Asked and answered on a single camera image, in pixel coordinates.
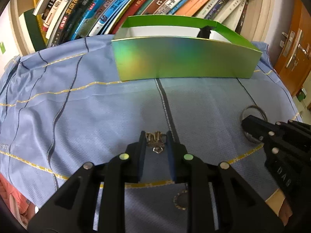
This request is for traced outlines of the operator hand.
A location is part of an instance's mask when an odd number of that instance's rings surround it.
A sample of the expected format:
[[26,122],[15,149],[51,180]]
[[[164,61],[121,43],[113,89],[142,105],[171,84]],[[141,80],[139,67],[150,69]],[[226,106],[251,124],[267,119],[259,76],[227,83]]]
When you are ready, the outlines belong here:
[[293,214],[283,192],[278,188],[267,200],[266,204],[281,219],[284,226],[287,225],[290,216]]

